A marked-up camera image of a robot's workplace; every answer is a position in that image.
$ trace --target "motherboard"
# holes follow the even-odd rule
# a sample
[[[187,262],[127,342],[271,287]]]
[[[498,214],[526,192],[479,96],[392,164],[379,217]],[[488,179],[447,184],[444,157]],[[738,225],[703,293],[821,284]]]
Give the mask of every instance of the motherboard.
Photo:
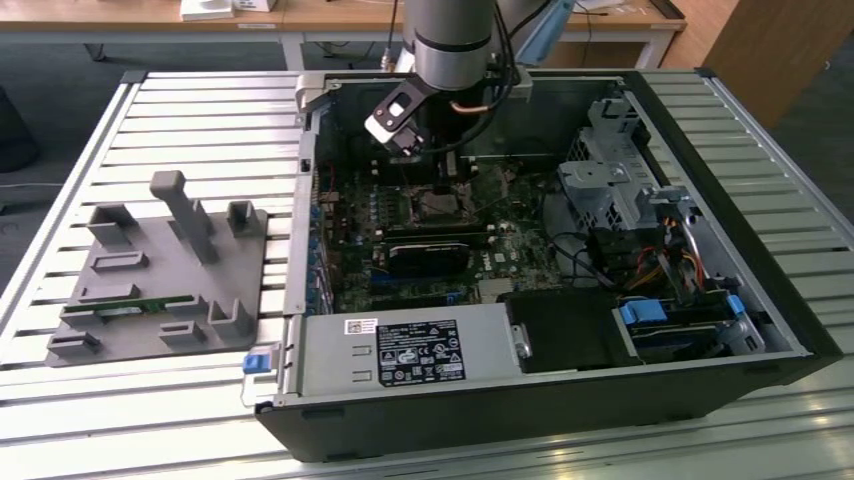
[[[496,159],[436,186],[415,183],[414,165],[372,167],[340,186],[329,171],[320,194],[336,312],[494,303],[560,285],[539,212],[552,175]]]

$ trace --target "table leg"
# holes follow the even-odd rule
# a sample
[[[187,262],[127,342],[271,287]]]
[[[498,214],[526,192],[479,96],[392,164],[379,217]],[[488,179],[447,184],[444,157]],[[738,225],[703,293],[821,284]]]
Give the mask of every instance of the table leg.
[[[658,68],[667,53],[667,47],[672,41],[672,36],[676,32],[672,30],[659,30],[652,33],[652,38],[643,46],[640,56],[638,57],[638,63],[635,68]]]
[[[85,51],[89,52],[89,58],[93,62],[103,62],[107,60],[103,43],[84,43],[83,46],[85,47]]]
[[[288,70],[305,70],[303,62],[303,34],[299,32],[281,33],[281,50]]]

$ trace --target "gray upright post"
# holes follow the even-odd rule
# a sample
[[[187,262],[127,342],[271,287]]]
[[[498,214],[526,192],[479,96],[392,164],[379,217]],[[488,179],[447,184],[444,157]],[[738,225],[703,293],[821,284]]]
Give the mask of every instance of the gray upright post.
[[[208,237],[208,226],[204,219],[199,218],[189,199],[184,195],[185,183],[187,179],[180,171],[156,172],[151,178],[151,193],[169,207],[175,223],[177,223],[187,237],[199,261],[201,263],[215,263],[219,260],[219,256]]]

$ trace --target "gray plastic holder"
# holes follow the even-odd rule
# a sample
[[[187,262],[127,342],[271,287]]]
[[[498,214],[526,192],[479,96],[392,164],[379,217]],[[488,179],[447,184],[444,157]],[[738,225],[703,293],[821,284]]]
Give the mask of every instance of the gray plastic holder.
[[[257,336],[267,212],[248,201],[208,215],[181,172],[152,194],[172,217],[95,208],[85,266],[48,343],[52,367],[244,350]]]

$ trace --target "white sticker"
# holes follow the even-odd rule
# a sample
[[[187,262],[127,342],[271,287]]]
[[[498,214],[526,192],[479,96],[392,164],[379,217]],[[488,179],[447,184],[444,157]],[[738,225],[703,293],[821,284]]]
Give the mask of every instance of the white sticker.
[[[360,335],[363,333],[376,333],[376,319],[359,318],[344,322],[344,335]]]
[[[252,30],[272,30],[276,28],[275,23],[239,23],[237,28],[247,28]]]
[[[120,315],[139,315],[143,309],[139,307],[111,308],[99,310],[97,315],[101,317],[117,317]]]

